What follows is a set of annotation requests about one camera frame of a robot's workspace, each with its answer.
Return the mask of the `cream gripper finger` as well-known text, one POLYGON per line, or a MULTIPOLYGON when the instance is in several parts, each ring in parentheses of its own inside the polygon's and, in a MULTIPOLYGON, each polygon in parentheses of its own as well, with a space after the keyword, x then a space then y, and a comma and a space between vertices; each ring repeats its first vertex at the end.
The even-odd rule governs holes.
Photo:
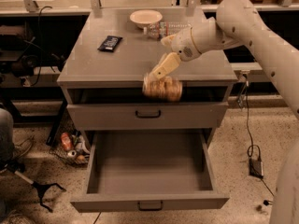
POLYGON ((161 79, 179 67, 181 59, 175 52, 164 54, 158 64, 150 72, 153 79, 161 79))

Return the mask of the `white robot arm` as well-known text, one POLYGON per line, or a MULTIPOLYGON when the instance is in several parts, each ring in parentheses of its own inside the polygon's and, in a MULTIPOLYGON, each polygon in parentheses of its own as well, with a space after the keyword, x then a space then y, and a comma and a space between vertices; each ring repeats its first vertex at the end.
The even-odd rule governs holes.
MULTIPOLYGON (((145 79, 156 81, 216 49, 245 46, 299 118, 299 50, 268 28, 250 0, 222 0, 216 17, 162 39, 170 53, 145 79)), ((286 156, 278 174, 270 224, 299 224, 299 143, 286 156)))

